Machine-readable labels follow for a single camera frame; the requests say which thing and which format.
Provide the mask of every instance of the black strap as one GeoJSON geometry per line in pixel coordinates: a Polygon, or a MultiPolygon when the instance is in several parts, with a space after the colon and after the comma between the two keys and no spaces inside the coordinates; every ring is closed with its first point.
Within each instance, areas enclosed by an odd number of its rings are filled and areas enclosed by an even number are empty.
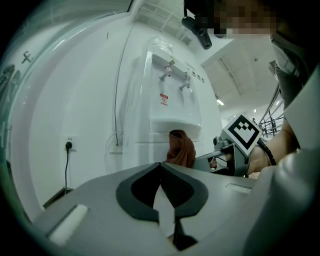
{"type": "Polygon", "coordinates": [[[264,152],[266,152],[266,154],[268,155],[269,159],[270,159],[270,163],[273,166],[276,166],[276,160],[274,159],[274,156],[272,155],[270,149],[266,146],[266,144],[264,144],[264,142],[262,141],[261,138],[259,138],[259,140],[257,141],[257,144],[260,146],[260,148],[262,148],[262,150],[264,152]]]}

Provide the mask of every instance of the ceiling light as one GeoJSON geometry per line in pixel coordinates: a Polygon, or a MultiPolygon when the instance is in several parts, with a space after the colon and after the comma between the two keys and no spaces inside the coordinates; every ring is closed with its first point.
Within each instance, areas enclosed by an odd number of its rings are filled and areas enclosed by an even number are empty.
{"type": "Polygon", "coordinates": [[[220,99],[217,99],[216,102],[218,102],[221,106],[224,105],[224,103],[220,99]]]}

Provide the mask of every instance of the hand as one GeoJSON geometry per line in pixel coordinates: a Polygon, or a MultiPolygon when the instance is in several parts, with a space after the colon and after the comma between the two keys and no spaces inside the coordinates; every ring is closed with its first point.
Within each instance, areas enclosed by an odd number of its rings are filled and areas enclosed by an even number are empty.
{"type": "Polygon", "coordinates": [[[271,166],[268,155],[259,146],[255,146],[250,153],[247,174],[260,172],[264,167],[271,166]]]}

